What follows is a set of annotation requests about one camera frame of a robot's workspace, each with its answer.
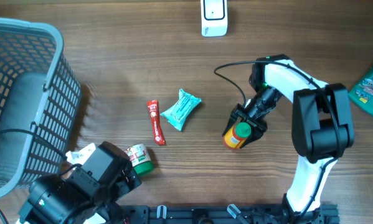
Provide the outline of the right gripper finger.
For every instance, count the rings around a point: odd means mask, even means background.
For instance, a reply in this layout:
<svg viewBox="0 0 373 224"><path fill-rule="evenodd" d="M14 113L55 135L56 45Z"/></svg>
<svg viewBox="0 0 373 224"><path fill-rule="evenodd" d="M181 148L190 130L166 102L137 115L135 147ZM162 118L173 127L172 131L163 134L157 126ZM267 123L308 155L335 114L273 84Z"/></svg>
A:
<svg viewBox="0 0 373 224"><path fill-rule="evenodd" d="M257 127L252 127L252 133L251 133L251 135L249 135L249 137L242 144L242 147L245 147L246 145L250 144L251 142L259 140L265 132L266 132L266 126L264 126L263 128L260 128L258 126Z"/></svg>
<svg viewBox="0 0 373 224"><path fill-rule="evenodd" d="M231 127L234 126L234 124L237 122L238 118L239 118L238 110L232 110L232 112L230 114L230 117L229 117L229 120L227 122L227 125L225 127L225 130L222 133L222 136L224 136L231 129Z"/></svg>

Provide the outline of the green cap sauce bottle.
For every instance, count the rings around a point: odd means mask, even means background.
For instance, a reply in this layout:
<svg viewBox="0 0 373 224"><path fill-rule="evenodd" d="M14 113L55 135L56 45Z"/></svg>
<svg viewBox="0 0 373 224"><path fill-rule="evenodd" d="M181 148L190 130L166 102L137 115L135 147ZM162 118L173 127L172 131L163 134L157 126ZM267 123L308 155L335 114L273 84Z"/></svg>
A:
<svg viewBox="0 0 373 224"><path fill-rule="evenodd" d="M229 149L240 149L251 133L251 126L248 123L241 122L226 131L222 140Z"/></svg>

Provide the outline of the teal tissue packet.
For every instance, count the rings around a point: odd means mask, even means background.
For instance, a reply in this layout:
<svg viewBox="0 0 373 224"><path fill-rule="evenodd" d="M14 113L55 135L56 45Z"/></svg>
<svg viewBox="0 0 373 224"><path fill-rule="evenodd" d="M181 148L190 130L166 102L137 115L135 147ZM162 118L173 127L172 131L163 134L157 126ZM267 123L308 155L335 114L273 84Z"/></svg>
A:
<svg viewBox="0 0 373 224"><path fill-rule="evenodd" d="M182 88L179 90L179 99L169 109L161 113L168 122L178 131L182 131L187 117L193 109L201 103L201 99L185 92Z"/></svg>

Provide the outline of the red sachet stick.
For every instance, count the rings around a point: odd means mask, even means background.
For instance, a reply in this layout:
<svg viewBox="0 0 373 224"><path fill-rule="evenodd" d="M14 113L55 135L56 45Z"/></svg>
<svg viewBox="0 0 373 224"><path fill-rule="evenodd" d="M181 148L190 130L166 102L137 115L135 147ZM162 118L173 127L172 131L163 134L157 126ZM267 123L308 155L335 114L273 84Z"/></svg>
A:
<svg viewBox="0 0 373 224"><path fill-rule="evenodd" d="M164 146L166 144L159 120L158 101L151 100L147 102L149 111L149 117L151 118L151 124L153 129L153 138L157 145Z"/></svg>

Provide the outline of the green lid jar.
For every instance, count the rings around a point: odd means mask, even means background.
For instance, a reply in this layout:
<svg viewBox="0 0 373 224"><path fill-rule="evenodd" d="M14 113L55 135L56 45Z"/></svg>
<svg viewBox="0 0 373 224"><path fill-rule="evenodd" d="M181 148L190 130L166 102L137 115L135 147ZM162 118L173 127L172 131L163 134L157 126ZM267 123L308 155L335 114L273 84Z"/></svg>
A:
<svg viewBox="0 0 373 224"><path fill-rule="evenodd" d="M154 165L144 144L131 146L125 152L139 176L146 175L154 170Z"/></svg>

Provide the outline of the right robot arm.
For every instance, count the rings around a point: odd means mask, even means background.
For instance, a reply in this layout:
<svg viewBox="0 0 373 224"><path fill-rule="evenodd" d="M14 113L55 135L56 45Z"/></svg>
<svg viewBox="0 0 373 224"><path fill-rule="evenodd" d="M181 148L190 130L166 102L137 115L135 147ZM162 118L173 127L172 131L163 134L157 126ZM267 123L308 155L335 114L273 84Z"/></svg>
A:
<svg viewBox="0 0 373 224"><path fill-rule="evenodd" d="M293 105L291 138L298 163L291 187L278 205L252 208L251 222L331 223L337 208L320 202L326 179L354 143L346 87L328 84L298 68L288 56L274 55L250 62L249 78L256 95L237 104L222 134L230 149L241 149L267 131L265 116L281 97Z"/></svg>

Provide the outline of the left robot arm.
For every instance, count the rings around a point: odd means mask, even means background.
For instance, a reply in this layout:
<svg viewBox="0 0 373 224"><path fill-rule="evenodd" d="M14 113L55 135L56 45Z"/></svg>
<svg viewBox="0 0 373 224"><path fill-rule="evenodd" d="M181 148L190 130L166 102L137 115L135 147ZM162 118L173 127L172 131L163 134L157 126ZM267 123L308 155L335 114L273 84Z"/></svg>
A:
<svg viewBox="0 0 373 224"><path fill-rule="evenodd" d="M105 223L126 223L117 200L140 185L129 156L104 141L68 178L55 174L34 181L19 223L85 223L96 214Z"/></svg>

